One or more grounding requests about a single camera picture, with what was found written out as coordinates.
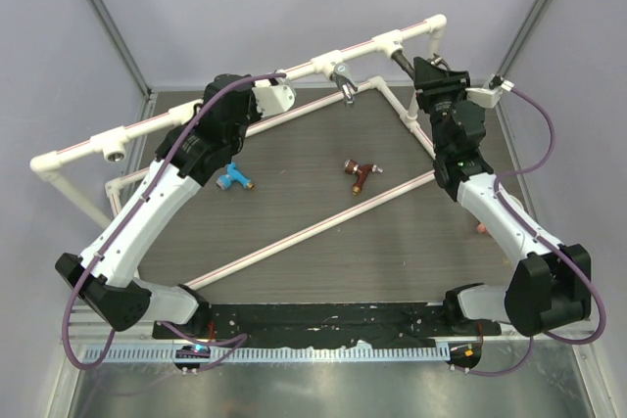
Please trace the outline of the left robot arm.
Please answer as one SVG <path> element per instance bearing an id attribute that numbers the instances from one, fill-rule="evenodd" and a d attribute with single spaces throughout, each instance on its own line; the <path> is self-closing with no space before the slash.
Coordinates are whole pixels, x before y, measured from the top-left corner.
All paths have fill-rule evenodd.
<path id="1" fill-rule="evenodd" d="M 62 254 L 56 271 L 115 331 L 139 321 L 166 321 L 186 338 L 209 325 L 208 303 L 190 288 L 140 280 L 135 271 L 173 216 L 227 166 L 260 121 L 250 76 L 222 74 L 205 89 L 193 117 L 159 146 L 136 192 L 80 254 Z"/>

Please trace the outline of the white PVC pipe frame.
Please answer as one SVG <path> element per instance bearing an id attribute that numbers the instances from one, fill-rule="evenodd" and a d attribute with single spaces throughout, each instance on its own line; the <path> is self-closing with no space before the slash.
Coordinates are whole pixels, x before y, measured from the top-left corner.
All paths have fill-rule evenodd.
<path id="1" fill-rule="evenodd" d="M 216 171 L 231 163 L 249 136 L 336 102 L 351 102 L 357 94 L 375 89 L 421 147 L 432 154 L 431 139 L 417 122 L 417 107 L 404 107 L 380 76 L 356 85 L 347 63 L 373 53 L 398 60 L 404 42 L 419 35 L 430 37 L 428 52 L 434 55 L 446 25 L 446 17 L 439 14 L 287 70 L 241 78 L 219 77 L 207 99 L 36 156 L 30 161 L 30 169 L 102 227 L 102 234 L 82 253 L 79 265 L 95 260 L 96 276 L 104 276 L 111 286 L 124 288 L 136 280 L 140 260 L 170 219 Z M 167 127 L 172 129 L 174 140 L 160 151 L 155 163 L 108 183 L 113 216 L 97 209 L 62 174 L 66 164 L 92 154 L 119 161 L 125 156 L 127 143 Z"/>

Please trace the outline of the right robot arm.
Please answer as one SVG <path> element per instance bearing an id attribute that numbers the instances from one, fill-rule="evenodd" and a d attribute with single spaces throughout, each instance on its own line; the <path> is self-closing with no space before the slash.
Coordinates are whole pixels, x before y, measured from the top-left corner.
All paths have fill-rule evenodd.
<path id="1" fill-rule="evenodd" d="M 591 257 L 567 246 L 535 221 L 508 193 L 483 158 L 485 113 L 515 87 L 496 75 L 483 87 L 468 72 L 413 60 L 418 107 L 429 117 L 438 185 L 483 224 L 514 265 L 504 287 L 471 284 L 450 290 L 442 311 L 448 331 L 467 333 L 478 320 L 511 325 L 533 337 L 588 318 L 592 310 Z"/>

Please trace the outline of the dark bronze faucet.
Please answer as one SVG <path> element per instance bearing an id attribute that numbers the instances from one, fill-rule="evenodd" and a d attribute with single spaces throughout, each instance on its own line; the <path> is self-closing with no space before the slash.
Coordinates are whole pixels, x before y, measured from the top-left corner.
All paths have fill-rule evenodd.
<path id="1" fill-rule="evenodd" d="M 411 80 L 415 79 L 414 67 L 412 63 L 408 60 L 408 58 L 405 56 L 402 49 L 398 49 L 394 51 L 391 55 L 391 60 L 395 62 Z"/>

